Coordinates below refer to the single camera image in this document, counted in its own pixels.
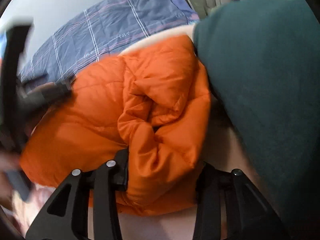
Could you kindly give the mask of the person left hand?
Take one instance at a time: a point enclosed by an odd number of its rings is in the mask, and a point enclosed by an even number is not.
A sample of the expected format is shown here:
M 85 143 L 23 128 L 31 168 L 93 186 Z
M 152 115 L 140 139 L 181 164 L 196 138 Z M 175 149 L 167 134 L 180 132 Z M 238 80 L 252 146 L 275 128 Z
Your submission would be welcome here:
M 0 153 L 0 199 L 1 206 L 12 210 L 13 187 L 8 179 L 7 172 L 20 169 L 20 156 L 16 153 L 9 153 L 1 150 Z

